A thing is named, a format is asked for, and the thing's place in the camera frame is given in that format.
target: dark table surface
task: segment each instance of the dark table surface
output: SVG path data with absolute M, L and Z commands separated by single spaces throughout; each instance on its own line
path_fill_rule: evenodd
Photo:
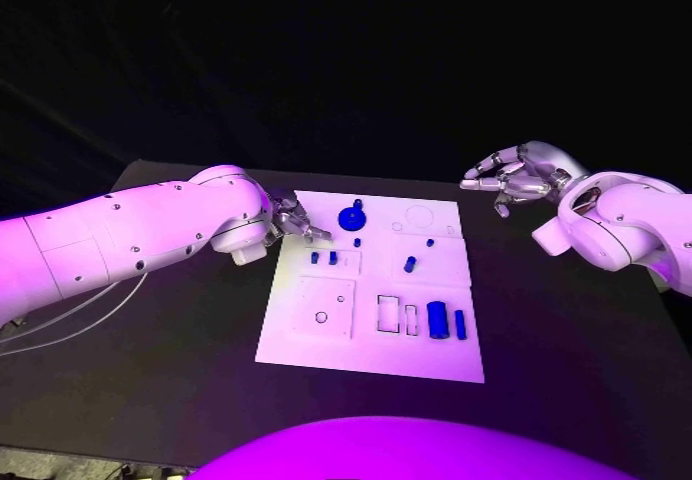
M 184 180 L 202 168 L 135 162 L 114 189 Z M 456 184 L 249 173 L 265 186 L 457 201 L 486 383 L 255 363 L 280 248 L 236 267 L 208 247 L 148 275 L 94 330 L 0 358 L 0 444 L 197 466 L 306 422 L 395 415 L 490 427 L 637 476 L 682 478 L 692 362 L 644 269 L 608 273 L 574 251 L 549 257 L 530 238 L 548 203 L 502 220 L 493 196 Z M 13 347 L 86 325 L 135 281 Z M 88 296 L 35 312 L 29 324 Z

